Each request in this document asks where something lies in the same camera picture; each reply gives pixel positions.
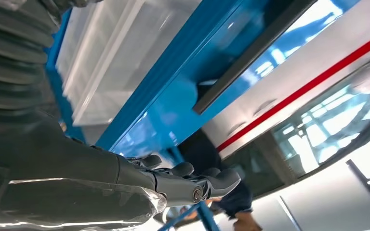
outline robotic arm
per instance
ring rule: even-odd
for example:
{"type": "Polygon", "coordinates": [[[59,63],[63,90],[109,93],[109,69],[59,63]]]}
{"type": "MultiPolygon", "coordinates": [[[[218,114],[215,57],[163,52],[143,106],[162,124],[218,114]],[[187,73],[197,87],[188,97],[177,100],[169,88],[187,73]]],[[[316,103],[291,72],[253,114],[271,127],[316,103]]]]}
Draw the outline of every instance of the robotic arm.
{"type": "Polygon", "coordinates": [[[125,159],[67,138],[39,112],[38,84],[60,15],[85,0],[27,0],[0,7],[0,230],[116,230],[166,206],[225,196],[240,182],[227,169],[154,169],[156,156],[125,159]]]}

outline vehicle body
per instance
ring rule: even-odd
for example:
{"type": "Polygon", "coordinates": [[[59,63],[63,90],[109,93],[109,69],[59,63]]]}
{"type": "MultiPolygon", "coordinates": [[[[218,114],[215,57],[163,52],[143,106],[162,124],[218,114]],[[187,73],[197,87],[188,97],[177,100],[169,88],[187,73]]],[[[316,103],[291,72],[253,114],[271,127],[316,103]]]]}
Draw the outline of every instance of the vehicle body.
{"type": "Polygon", "coordinates": [[[256,195],[253,215],[266,231],[369,231],[370,91],[357,86],[370,79],[370,1],[251,72],[265,62],[267,76],[203,127],[256,195]]]}

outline white panel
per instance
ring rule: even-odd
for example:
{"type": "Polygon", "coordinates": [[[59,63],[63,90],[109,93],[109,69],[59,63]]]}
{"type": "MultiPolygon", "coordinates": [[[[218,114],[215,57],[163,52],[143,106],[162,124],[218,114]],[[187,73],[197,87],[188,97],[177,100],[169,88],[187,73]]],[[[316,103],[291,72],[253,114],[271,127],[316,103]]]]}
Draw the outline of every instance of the white panel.
{"type": "Polygon", "coordinates": [[[199,3],[105,0],[73,13],[58,68],[74,124],[109,123],[199,3]]]}
{"type": "Polygon", "coordinates": [[[344,162],[281,195],[303,231],[370,230],[370,193],[344,162]]]}
{"type": "MultiPolygon", "coordinates": [[[[293,53],[263,80],[226,107],[203,128],[204,131],[212,142],[219,146],[228,137],[226,133],[219,133],[218,131],[229,130],[229,125],[237,124],[235,121],[224,122],[222,118],[232,120],[232,116],[227,117],[225,114],[249,115],[250,120],[245,124],[248,125],[256,119],[252,115],[264,102],[277,99],[273,105],[279,103],[368,41],[370,41],[370,0],[362,0],[311,42],[293,53]]],[[[369,60],[370,52],[222,150],[221,156],[226,157],[232,154],[239,147],[285,120],[309,100],[312,100],[369,60]]]]}
{"type": "Polygon", "coordinates": [[[276,195],[270,195],[253,202],[253,217],[265,231],[297,231],[287,214],[277,201],[276,195]]]}

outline glass window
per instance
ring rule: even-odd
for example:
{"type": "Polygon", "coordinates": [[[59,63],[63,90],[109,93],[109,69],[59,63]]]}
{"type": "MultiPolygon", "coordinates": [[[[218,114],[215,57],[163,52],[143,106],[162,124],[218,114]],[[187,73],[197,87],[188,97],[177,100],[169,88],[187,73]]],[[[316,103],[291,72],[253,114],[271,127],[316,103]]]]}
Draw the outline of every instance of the glass window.
{"type": "Polygon", "coordinates": [[[240,174],[255,196],[283,185],[254,142],[223,160],[223,163],[240,174]]]}
{"type": "Polygon", "coordinates": [[[284,160],[298,177],[318,168],[359,135],[370,122],[370,94],[337,86],[307,108],[272,130],[284,160]]]}

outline person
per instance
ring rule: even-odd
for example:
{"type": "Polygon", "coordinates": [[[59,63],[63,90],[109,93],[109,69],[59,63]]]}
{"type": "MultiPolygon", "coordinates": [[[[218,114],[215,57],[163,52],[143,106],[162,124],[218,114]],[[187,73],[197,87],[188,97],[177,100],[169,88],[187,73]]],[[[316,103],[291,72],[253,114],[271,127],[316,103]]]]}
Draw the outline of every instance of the person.
{"type": "MultiPolygon", "coordinates": [[[[215,167],[219,170],[227,167],[222,163],[219,152],[206,136],[202,129],[192,134],[188,139],[178,146],[184,160],[194,166],[195,174],[200,175],[205,170],[215,167]]],[[[261,231],[262,228],[251,215],[253,195],[247,185],[241,181],[240,184],[221,200],[212,202],[211,207],[223,210],[230,219],[236,219],[235,231],[261,231]]],[[[190,214],[187,219],[196,217],[197,213],[190,214]]]]}

